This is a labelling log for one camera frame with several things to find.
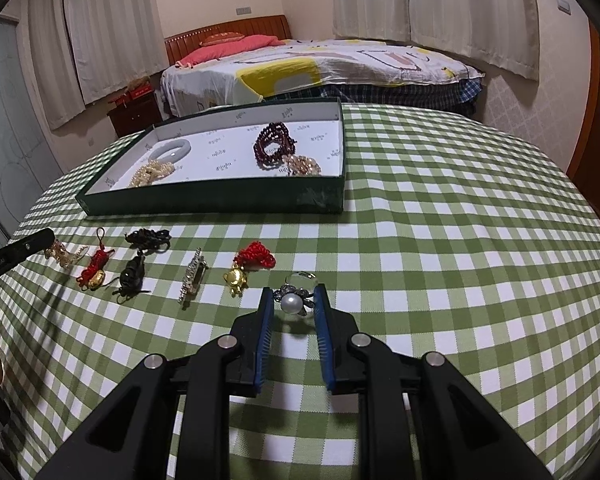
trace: tablecloth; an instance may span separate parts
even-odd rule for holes
[[[195,352],[292,270],[315,272],[332,305],[394,351],[446,354],[556,478],[586,457],[600,435],[600,222],[586,200],[537,148],[461,116],[344,105],[344,121],[340,216],[87,218],[75,194],[132,137],[38,200],[14,237],[50,227],[69,250],[93,254],[103,227],[116,250],[108,279],[134,255],[125,233],[167,228],[173,240],[147,257],[151,293],[122,305],[114,286],[79,290],[88,258],[68,273],[39,254],[0,279],[14,409],[4,440],[24,478],[146,354]],[[222,274],[256,239],[277,265],[251,273],[232,298]],[[211,269],[183,310],[180,282],[198,247]],[[356,410],[353,396],[325,390],[310,316],[277,311],[263,393],[232,399],[232,478],[355,478]]]

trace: headboard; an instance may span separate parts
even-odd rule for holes
[[[169,64],[174,65],[187,54],[200,47],[200,41],[218,32],[240,32],[245,36],[266,34],[276,36],[279,40],[291,40],[289,23],[284,14],[278,16],[263,16],[262,18],[246,18],[234,22],[219,23],[208,27],[196,28],[188,32],[176,34],[164,40]]]

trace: light switch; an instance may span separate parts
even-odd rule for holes
[[[558,9],[567,14],[571,14],[571,6],[567,0],[558,0]]]

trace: nightstand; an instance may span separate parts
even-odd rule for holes
[[[162,122],[155,92],[116,106],[107,115],[119,137],[141,132],[152,124]]]

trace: red pillow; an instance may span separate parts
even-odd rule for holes
[[[240,41],[220,43],[213,46],[202,46],[199,49],[194,50],[188,56],[183,57],[176,63],[176,67],[191,68],[197,64],[204,63],[205,61],[211,61],[212,59],[221,59],[223,57],[232,56],[233,54],[240,54],[241,52],[258,50],[265,46],[281,46],[284,44],[286,44],[284,41],[280,41],[275,36],[261,36],[259,34],[247,36]]]
[[[212,36],[207,36],[200,42],[200,46],[213,46],[221,43],[231,43],[232,41],[240,41],[244,38],[244,34],[240,32],[220,32]]]

